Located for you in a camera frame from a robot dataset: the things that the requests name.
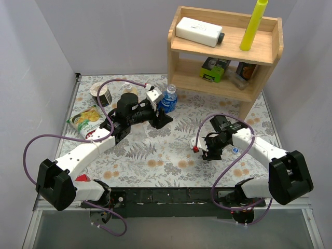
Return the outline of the blue label water bottle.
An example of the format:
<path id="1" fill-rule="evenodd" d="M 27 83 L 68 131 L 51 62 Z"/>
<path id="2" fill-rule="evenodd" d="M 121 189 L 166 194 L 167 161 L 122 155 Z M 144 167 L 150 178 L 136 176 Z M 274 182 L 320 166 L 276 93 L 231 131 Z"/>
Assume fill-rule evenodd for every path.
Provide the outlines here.
<path id="1" fill-rule="evenodd" d="M 163 98 L 158 103 L 158 109 L 163 109 L 164 112 L 170 113 L 175 110 L 177 104 L 177 94 L 176 94 L 176 86 L 174 84 L 170 84 L 167 86 L 166 91 L 163 92 Z"/>

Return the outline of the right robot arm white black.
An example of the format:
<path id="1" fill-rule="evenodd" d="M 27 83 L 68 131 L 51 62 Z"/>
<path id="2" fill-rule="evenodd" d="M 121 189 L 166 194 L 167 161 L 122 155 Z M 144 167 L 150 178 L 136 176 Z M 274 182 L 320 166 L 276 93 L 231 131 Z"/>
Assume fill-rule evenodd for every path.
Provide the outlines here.
<path id="1" fill-rule="evenodd" d="M 232 145 L 249 154 L 268 170 L 268 177 L 254 177 L 238 182 L 234 191 L 226 194 L 224 203 L 249 205 L 254 199 L 270 198 L 281 205 L 311 192 L 314 188 L 305 157 L 299 151 L 286 151 L 257 137 L 253 128 L 237 119 L 228 121 L 229 115 L 214 114 L 207 117 L 214 132 L 205 137 L 192 138 L 190 147 L 202 151 L 203 160 L 220 160 L 223 149 Z"/>

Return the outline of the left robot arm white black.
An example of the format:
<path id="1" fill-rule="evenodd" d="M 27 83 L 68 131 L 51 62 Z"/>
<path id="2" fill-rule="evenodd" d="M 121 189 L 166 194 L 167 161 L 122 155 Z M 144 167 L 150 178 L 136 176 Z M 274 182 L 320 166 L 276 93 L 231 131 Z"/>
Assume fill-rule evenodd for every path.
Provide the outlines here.
<path id="1" fill-rule="evenodd" d="M 44 160 L 39 167 L 36 191 L 52 206 L 62 211 L 74 201 L 91 201 L 98 207 L 110 204 L 110 187 L 101 180 L 78 181 L 81 172 L 106 150 L 116 146 L 131 131 L 131 126 L 148 121 L 153 128 L 161 129 L 172 118 L 158 109 L 163 99 L 158 90 L 150 90 L 139 102 L 134 93 L 124 93 L 107 119 L 90 138 L 64 156 Z"/>

